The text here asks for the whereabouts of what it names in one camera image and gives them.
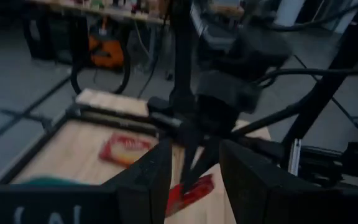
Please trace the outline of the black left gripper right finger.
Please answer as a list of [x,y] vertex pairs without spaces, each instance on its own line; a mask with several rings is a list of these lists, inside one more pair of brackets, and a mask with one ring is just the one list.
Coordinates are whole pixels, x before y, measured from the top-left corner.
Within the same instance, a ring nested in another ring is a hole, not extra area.
[[237,223],[319,223],[326,216],[321,189],[232,141],[219,164]]

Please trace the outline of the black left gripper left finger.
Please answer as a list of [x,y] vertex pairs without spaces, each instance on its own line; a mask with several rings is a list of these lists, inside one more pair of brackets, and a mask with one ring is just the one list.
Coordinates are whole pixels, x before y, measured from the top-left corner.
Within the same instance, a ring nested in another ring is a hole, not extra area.
[[165,138],[103,187],[115,189],[121,223],[163,224],[171,178],[172,141]]

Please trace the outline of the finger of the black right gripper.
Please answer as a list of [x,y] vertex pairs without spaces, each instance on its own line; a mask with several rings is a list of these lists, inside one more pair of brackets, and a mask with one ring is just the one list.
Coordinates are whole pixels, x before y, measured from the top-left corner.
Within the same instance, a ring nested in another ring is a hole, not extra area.
[[181,192],[186,194],[198,178],[197,173],[192,170],[191,166],[194,161],[197,148],[201,142],[201,133],[185,133],[182,137],[182,140],[183,146],[185,148],[185,157],[183,161],[180,183],[182,184]]
[[221,138],[216,136],[206,142],[203,152],[191,170],[191,185],[194,185],[205,172],[219,162],[220,142]]

